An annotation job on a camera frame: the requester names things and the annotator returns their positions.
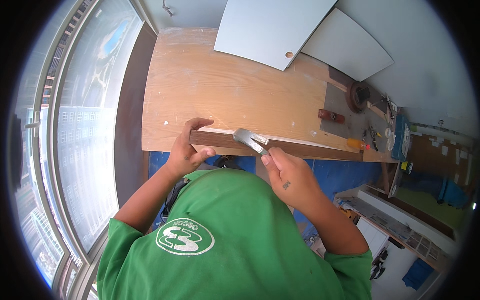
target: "wooden workbench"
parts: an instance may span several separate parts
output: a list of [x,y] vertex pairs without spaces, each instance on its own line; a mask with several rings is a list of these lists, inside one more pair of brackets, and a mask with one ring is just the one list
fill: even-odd
[[[299,53],[280,71],[238,56],[216,52],[216,29],[160,31],[148,71],[142,119],[142,150],[170,151],[186,121],[215,120],[205,131],[233,133],[245,128],[269,138],[358,153],[345,138],[323,132],[318,109],[329,77],[328,65]],[[218,154],[254,155],[220,148]],[[389,153],[367,150],[364,161],[394,161]]]

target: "hand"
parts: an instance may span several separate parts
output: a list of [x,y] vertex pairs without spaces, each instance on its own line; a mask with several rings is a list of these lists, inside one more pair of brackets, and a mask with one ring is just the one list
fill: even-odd
[[319,200],[321,189],[309,165],[301,158],[270,148],[262,156],[274,193],[285,204],[304,213]]
[[175,178],[182,178],[195,171],[207,158],[215,155],[215,150],[205,147],[200,152],[189,144],[190,131],[198,130],[206,125],[212,125],[213,120],[194,118],[185,123],[181,134],[175,140],[170,156],[165,164],[169,173]]

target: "gray mat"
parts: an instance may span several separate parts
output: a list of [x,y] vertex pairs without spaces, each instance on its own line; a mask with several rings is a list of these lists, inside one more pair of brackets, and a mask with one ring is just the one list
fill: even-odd
[[[368,129],[368,125],[370,124],[374,130],[378,131],[382,135],[382,138],[379,136],[375,137],[378,151],[385,152],[387,142],[387,139],[385,138],[385,129],[388,127],[388,124],[385,119],[382,119],[371,109],[366,108],[360,114],[353,113],[348,108],[345,100],[345,92],[330,83],[327,84],[324,109],[344,115],[345,123],[338,124],[336,122],[322,120],[320,123],[320,130],[344,137],[346,139],[352,138],[361,140],[363,131]],[[365,141],[367,144],[370,144],[372,149],[374,149],[372,138],[370,137],[370,133],[368,131]]]

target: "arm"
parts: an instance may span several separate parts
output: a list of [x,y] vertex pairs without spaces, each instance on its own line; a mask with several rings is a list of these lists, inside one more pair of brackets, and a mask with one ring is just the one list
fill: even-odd
[[212,125],[213,122],[202,118],[186,122],[182,133],[172,146],[166,164],[128,199],[114,218],[146,233],[175,183],[186,174],[195,171],[207,158],[215,155],[212,148],[203,148],[197,152],[188,143],[190,131]]
[[325,196],[307,163],[270,148],[262,156],[272,189],[284,203],[299,210],[315,226],[328,252],[362,254],[368,244],[362,233]]

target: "red tool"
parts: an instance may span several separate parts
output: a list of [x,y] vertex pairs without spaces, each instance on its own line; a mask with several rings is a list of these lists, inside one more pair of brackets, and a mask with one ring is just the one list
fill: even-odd
[[319,109],[318,110],[318,117],[321,118],[321,119],[324,119],[324,120],[337,122],[338,124],[343,124],[343,122],[345,122],[345,117],[344,116],[339,115],[339,114],[334,113],[334,112],[329,111],[329,110],[325,110],[325,109]]

